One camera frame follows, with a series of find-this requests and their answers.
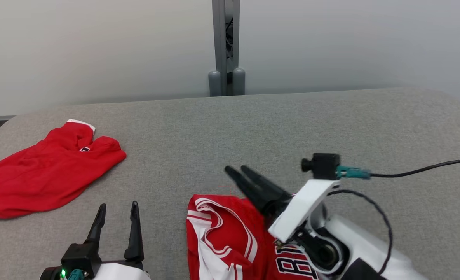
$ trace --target teal connector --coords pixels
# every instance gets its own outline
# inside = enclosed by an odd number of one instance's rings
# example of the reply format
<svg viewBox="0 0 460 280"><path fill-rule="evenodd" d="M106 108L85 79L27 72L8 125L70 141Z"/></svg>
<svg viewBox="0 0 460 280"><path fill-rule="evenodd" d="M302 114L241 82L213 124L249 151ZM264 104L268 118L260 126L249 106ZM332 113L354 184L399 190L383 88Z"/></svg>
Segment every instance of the teal connector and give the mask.
<svg viewBox="0 0 460 280"><path fill-rule="evenodd" d="M337 177L340 178L362 178L370 179L370 170L362 170L357 167L349 167L344 165L337 166Z"/></svg>
<svg viewBox="0 0 460 280"><path fill-rule="evenodd" d="M68 280L83 280L83 278L85 278L83 271L81 269L75 269L70 274L70 278L68 278Z"/></svg>

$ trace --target red fabric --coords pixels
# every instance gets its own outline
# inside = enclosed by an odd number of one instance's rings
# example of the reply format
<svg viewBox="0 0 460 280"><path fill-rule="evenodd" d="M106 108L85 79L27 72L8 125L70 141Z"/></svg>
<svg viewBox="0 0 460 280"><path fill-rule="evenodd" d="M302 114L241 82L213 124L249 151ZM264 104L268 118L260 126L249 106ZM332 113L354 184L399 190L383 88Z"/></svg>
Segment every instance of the red fabric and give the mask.
<svg viewBox="0 0 460 280"><path fill-rule="evenodd" d="M275 238L268 233L262 216L246 199L234 196L194 195L189 202L186 221L191 280L318 279L306 256L296 247L276 248ZM196 230L201 230L205 221L207 228L203 230L207 231L207 239L203 238L204 241L199 242ZM246 254L246 249L253 247L253 241L246 233L246 228L256 240L257 250L254 258L249 257L251 254ZM210 254L204 254L200 247L201 244L204 247L208 242L214 248L209 246ZM230 253L218 255L218 252L227 246L232 249ZM223 261L225 266L219 266L219 260ZM242 267L242 273L225 271L237 265Z"/></svg>
<svg viewBox="0 0 460 280"><path fill-rule="evenodd" d="M126 158L118 141L67 122L44 140L0 161L0 219L57 209ZM80 151L88 147L89 151Z"/></svg>

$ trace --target white wall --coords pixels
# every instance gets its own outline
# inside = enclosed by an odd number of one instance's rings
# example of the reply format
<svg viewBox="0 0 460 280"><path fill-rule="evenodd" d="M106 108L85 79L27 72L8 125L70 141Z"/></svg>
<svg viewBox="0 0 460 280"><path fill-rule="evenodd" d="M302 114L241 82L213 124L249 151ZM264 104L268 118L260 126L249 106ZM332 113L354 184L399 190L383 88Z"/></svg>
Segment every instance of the white wall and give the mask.
<svg viewBox="0 0 460 280"><path fill-rule="evenodd" d="M211 0L0 0L0 116L209 96Z"/></svg>
<svg viewBox="0 0 460 280"><path fill-rule="evenodd" d="M393 86L460 100L460 0L241 0L246 94Z"/></svg>

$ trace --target red clothing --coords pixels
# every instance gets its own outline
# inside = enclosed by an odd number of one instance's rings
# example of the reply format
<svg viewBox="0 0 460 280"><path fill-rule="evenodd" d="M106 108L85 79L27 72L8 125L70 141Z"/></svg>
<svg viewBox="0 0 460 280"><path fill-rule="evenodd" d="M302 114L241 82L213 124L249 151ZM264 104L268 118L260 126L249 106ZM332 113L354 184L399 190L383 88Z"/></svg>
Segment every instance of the red clothing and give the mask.
<svg viewBox="0 0 460 280"><path fill-rule="evenodd" d="M276 248L246 199L194 195L186 221L191 280L318 279L296 247Z"/></svg>
<svg viewBox="0 0 460 280"><path fill-rule="evenodd" d="M0 161L0 219L57 209L126 158L118 141L68 120L44 140Z"/></svg>

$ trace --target gray fabric surface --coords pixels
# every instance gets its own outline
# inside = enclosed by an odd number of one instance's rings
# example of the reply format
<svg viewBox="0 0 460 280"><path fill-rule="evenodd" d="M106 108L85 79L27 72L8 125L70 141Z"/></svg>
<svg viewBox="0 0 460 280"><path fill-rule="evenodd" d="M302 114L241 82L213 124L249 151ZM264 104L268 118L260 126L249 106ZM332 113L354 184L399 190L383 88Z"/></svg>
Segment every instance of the gray fabric surface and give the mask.
<svg viewBox="0 0 460 280"><path fill-rule="evenodd" d="M310 177L301 158L336 152L344 165L404 172L460 158L460 104L441 92L382 89L144 101L55 108L10 119L0 129L0 160L35 144L67 119L117 139L127 159L70 204L0 221L0 280L38 279L82 242L107 203L100 256L120 259L129 208L137 200L144 266L153 280L188 279L185 215L194 193L241 195L225 165L247 164L287 190ZM395 248L430 279L460 279L460 165L411 177L345 179L387 212ZM372 207L357 197L328 198L331 213L387 241Z"/></svg>

